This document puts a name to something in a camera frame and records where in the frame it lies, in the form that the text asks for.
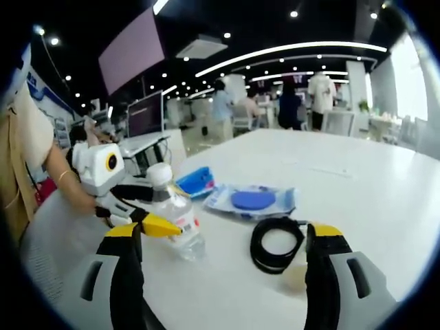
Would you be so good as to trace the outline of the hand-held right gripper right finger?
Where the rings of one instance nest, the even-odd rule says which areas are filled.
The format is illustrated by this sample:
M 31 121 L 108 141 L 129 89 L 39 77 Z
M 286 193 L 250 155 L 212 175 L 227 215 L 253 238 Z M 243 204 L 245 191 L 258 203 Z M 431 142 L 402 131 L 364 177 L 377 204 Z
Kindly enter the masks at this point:
M 337 228 L 307 228 L 306 329 L 376 329 L 397 307 L 385 274 Z

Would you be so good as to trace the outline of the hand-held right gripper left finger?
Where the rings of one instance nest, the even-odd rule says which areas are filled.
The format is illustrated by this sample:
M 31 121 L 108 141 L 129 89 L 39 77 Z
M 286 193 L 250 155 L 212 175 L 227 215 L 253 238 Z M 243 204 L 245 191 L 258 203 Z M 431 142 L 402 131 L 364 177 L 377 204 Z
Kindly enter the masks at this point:
M 64 279 L 57 312 L 73 329 L 144 329 L 141 225 L 108 231 Z

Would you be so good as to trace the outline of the person's left hand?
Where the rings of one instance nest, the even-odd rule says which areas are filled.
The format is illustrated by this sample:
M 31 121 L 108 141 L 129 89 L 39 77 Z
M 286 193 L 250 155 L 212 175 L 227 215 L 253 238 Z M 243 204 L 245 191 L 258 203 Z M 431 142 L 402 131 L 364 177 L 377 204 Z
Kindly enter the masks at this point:
M 73 208 L 84 215 L 94 215 L 96 213 L 96 200 L 89 195 L 81 183 L 73 176 L 69 175 L 60 181 L 60 187 Z

